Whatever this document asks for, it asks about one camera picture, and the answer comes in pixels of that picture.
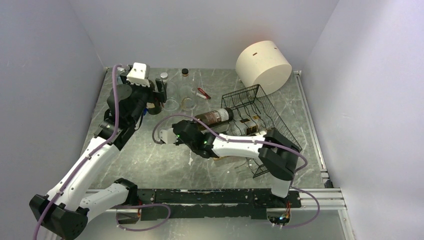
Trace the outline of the silver capped clear bottle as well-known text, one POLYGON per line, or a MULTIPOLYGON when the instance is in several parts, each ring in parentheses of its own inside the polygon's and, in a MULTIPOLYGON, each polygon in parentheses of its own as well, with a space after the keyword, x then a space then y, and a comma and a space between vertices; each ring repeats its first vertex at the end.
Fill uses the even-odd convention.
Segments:
POLYGON ((166 93, 166 101, 163 104, 163 109, 168 112, 175 112, 180 108, 179 91, 174 81, 169 80, 167 72, 160 74, 164 91, 166 93))

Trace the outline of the silver necked green wine bottle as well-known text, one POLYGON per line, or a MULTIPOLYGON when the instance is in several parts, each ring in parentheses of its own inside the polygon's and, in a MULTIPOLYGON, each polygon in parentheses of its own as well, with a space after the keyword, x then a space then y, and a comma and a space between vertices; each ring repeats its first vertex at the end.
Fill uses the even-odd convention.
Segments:
POLYGON ((232 121, 234 112, 232 109, 225 107, 198 114, 195 118, 211 128, 232 121))

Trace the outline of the dark wine bottle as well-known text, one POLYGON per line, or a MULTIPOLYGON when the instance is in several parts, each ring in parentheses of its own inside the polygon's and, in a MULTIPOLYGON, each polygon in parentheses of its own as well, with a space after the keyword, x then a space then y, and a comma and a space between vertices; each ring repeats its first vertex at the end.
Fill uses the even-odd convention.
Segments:
POLYGON ((148 102, 146 108, 150 115, 158 115, 162 111, 162 105, 160 102, 148 102))

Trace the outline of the blue labelled clear bottle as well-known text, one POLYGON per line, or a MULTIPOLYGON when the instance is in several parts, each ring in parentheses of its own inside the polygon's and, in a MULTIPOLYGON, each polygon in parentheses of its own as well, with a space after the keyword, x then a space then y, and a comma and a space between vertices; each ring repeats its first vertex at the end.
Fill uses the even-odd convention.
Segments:
POLYGON ((127 65, 124 67, 121 66, 116 69, 116 80, 118 84, 125 84, 127 82, 127 75, 131 69, 131 65, 127 65))

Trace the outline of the black gold capped clear bottle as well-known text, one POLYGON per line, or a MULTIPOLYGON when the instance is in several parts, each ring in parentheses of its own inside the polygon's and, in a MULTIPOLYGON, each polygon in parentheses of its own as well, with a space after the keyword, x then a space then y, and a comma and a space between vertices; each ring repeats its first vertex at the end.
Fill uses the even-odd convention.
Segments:
POLYGON ((229 127, 232 136, 251 136, 264 129, 265 125, 261 120, 252 120, 250 118, 235 120, 229 127))

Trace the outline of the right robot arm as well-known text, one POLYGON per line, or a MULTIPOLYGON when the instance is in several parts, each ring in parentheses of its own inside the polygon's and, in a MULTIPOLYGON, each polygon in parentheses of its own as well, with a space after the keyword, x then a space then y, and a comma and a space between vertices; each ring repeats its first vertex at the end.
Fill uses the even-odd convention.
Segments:
POLYGON ((282 207, 289 200, 300 150, 276 128, 263 135, 231 136, 202 132, 194 121, 181 120, 172 125, 176 145, 185 144, 202 158, 244 157, 259 159, 272 175, 270 202, 282 207))

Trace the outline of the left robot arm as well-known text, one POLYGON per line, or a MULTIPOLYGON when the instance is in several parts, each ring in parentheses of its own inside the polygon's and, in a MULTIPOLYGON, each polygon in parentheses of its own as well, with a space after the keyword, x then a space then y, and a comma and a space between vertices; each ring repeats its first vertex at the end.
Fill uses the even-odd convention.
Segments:
POLYGON ((99 171, 117 156, 140 127, 148 104, 157 100, 155 87, 113 82, 108 109, 84 152, 46 195, 36 194, 29 202, 40 225, 63 240, 76 239, 87 224, 106 210, 141 203, 135 183, 119 178, 109 187, 86 197, 99 171))

